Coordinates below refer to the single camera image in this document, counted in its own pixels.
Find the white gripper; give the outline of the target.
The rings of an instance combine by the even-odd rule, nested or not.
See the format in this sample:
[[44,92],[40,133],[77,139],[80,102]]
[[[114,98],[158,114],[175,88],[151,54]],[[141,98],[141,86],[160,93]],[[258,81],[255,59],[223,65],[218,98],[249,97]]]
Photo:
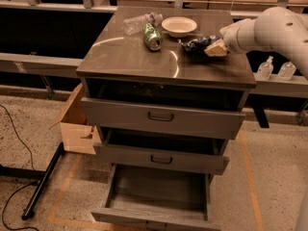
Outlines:
[[204,53],[209,57],[224,57],[228,50],[232,53],[254,50],[257,46],[254,25],[255,20],[247,18],[221,28],[223,40],[220,38],[207,46]]

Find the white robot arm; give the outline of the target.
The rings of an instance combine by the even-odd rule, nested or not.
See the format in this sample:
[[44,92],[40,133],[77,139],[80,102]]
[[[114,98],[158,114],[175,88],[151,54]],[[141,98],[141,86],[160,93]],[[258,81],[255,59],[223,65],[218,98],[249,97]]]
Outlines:
[[255,19],[243,19],[219,30],[221,39],[204,50],[209,57],[252,51],[275,52],[308,79],[308,18],[286,8],[272,7]]

